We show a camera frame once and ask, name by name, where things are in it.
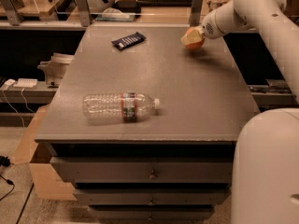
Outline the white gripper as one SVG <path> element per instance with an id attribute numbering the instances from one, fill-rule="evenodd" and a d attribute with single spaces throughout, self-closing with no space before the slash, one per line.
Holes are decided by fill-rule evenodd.
<path id="1" fill-rule="evenodd" d="M 227 9 L 221 7 L 209 12 L 202 20 L 202 27 L 205 37 L 216 39 L 227 35 L 230 30 L 231 14 Z M 189 28 L 181 38 L 181 43 L 186 46 L 187 39 L 204 38 L 203 31 L 200 27 Z"/>

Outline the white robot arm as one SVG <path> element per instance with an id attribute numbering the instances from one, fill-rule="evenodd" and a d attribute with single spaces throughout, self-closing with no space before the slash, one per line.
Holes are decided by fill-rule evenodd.
<path id="1" fill-rule="evenodd" d="M 299 28 L 286 6 L 286 0 L 231 0 L 181 38 L 194 49 L 206 38 L 254 28 L 291 91 L 256 95 L 265 111 L 237 139 L 231 224 L 299 224 Z"/>

